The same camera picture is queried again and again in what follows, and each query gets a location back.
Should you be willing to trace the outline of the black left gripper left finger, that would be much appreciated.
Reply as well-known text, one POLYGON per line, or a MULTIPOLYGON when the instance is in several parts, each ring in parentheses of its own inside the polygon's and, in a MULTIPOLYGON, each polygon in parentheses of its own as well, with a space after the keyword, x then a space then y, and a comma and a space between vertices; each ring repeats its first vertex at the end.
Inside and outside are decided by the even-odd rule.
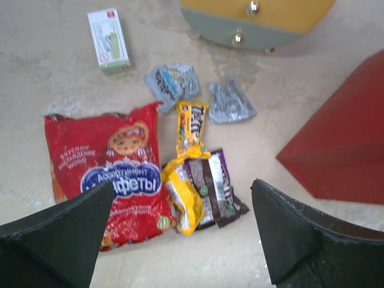
POLYGON ((103 182, 1 226, 1 287, 89 287, 113 202, 103 182))

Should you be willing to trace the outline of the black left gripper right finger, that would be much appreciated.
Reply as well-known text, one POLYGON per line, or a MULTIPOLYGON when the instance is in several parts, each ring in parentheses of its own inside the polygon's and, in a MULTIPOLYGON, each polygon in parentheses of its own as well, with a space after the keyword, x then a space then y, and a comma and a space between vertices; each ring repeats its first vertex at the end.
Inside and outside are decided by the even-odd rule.
POLYGON ((277 287, 383 287, 383 232, 335 218, 261 179, 252 203, 277 287))

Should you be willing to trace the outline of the dark brown candy packet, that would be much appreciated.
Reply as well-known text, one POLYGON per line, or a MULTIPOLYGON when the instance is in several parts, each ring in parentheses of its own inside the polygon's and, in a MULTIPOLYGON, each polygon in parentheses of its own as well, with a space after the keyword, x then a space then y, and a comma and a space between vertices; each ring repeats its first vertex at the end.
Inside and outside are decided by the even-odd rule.
POLYGON ((218 156, 221 163, 221 174, 223 177, 223 192, 224 192, 224 215, 217 220, 219 228, 223 228, 230 223, 236 221, 241 216, 247 214, 250 209, 244 204, 235 194, 233 186, 230 182, 230 175, 227 168, 224 151, 218 148, 211 152, 211 155, 218 156))

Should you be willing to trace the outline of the red brown paper bag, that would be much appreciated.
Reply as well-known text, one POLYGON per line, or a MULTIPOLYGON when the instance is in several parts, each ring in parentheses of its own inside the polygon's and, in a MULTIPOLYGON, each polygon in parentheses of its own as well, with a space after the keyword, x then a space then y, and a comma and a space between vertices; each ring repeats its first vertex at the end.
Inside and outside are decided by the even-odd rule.
POLYGON ((383 204, 383 51, 368 57, 278 153, 315 198, 383 204))

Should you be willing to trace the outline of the red candy snack bag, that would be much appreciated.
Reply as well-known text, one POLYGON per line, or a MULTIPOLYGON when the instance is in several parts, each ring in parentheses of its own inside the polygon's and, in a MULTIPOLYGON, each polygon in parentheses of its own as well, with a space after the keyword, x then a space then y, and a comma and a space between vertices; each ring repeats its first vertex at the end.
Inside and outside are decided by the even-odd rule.
POLYGON ((44 117, 55 202, 103 182, 113 186, 101 251, 147 241, 176 226, 161 179, 158 105, 78 119, 57 113, 44 117))

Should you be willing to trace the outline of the purple candy packet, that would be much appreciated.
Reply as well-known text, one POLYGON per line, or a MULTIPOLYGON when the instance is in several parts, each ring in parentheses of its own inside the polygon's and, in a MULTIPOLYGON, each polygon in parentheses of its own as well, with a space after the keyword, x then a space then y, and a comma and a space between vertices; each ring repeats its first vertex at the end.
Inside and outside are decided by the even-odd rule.
POLYGON ((196 230, 203 230, 215 224, 211 196, 214 184, 208 159, 186 159, 184 169, 202 199, 205 214, 196 230))

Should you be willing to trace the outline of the yellow candy packet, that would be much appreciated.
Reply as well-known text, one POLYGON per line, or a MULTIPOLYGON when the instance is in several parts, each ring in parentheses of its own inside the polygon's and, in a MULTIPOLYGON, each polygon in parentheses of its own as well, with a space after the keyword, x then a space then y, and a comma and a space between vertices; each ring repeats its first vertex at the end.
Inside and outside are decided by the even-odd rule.
POLYGON ((211 153, 202 142, 209 104, 182 100, 176 104, 178 113, 176 153, 184 158, 209 158, 211 153))
POLYGON ((208 159, 211 153, 191 152, 169 161, 161 172, 161 179, 167 188, 173 204, 179 210, 177 230, 183 235, 190 236, 206 214, 203 200, 190 181, 185 169, 186 159, 208 159))

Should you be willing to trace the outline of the silver foil snack packet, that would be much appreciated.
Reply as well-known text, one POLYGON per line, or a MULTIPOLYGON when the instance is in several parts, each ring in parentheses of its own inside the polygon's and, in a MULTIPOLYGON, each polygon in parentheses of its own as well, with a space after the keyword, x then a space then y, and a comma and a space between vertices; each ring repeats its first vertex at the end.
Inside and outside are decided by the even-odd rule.
POLYGON ((209 83, 212 100, 209 105, 209 120, 214 124, 229 124, 245 121, 257 115, 237 78, 230 76, 226 84, 209 83))

